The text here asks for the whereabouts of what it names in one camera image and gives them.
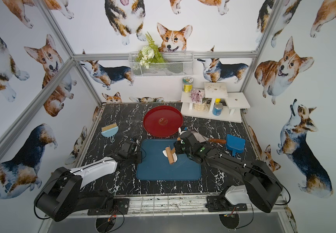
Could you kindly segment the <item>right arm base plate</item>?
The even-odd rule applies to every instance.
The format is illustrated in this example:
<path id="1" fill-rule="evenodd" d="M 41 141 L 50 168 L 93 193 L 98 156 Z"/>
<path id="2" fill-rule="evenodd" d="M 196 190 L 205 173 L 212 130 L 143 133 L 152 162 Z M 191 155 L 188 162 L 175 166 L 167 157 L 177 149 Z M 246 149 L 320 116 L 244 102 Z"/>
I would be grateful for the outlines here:
<path id="1" fill-rule="evenodd" d="M 205 207 L 209 212 L 236 212 L 248 210 L 246 204 L 232 205 L 226 198 L 221 196 L 207 196 L 206 201 Z"/>

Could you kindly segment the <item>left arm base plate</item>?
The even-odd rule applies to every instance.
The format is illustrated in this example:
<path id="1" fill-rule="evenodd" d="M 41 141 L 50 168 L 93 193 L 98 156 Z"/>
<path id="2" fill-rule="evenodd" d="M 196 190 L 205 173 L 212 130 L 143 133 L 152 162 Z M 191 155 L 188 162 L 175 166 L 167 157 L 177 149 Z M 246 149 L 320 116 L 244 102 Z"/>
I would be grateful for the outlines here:
<path id="1" fill-rule="evenodd" d="M 127 198 L 108 199 L 105 203 L 105 206 L 96 209 L 89 209 L 87 215 L 101 216 L 117 213 L 122 213 L 123 215 L 126 215 L 128 213 L 129 205 L 130 199 Z"/>

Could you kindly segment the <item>wooden double roller pin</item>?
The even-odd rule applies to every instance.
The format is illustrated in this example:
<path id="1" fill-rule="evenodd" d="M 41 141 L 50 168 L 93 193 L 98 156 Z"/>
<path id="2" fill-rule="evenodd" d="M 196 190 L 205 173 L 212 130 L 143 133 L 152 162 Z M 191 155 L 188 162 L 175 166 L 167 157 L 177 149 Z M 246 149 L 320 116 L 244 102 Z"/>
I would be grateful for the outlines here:
<path id="1" fill-rule="evenodd" d="M 165 150 L 167 151 L 167 155 L 168 155 L 168 161 L 169 161 L 169 164 L 172 165 L 174 164 L 174 161 L 173 161 L 173 157 L 172 157 L 172 154 L 171 154 L 171 150 L 170 146 L 166 147 Z"/>

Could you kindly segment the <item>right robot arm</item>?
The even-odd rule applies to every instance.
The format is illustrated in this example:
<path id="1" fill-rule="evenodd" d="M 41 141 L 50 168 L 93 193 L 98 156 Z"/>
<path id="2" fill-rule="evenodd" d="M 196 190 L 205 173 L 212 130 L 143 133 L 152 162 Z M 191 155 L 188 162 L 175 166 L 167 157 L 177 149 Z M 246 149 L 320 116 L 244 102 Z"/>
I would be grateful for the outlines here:
<path id="1" fill-rule="evenodd" d="M 181 133 L 180 141 L 189 159 L 233 175 L 243 182 L 248 198 L 256 208 L 265 213 L 271 212 L 283 185 L 265 162 L 239 160 L 205 142 L 199 142 L 190 131 Z"/>

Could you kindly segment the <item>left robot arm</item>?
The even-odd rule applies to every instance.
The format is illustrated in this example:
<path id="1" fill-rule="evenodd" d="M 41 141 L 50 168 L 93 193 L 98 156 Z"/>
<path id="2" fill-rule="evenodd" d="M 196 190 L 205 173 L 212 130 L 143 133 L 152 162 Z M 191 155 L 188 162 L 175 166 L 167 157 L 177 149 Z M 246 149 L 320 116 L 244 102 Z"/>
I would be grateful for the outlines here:
<path id="1" fill-rule="evenodd" d="M 41 210 L 46 218 L 62 221 L 73 212 L 87 209 L 113 211 L 113 196 L 107 191 L 81 192 L 87 184 L 113 174 L 130 165 L 142 162 L 142 153 L 138 150 L 136 138 L 123 143 L 115 153 L 103 159 L 79 168 L 56 169 L 34 200 L 34 210 Z"/>

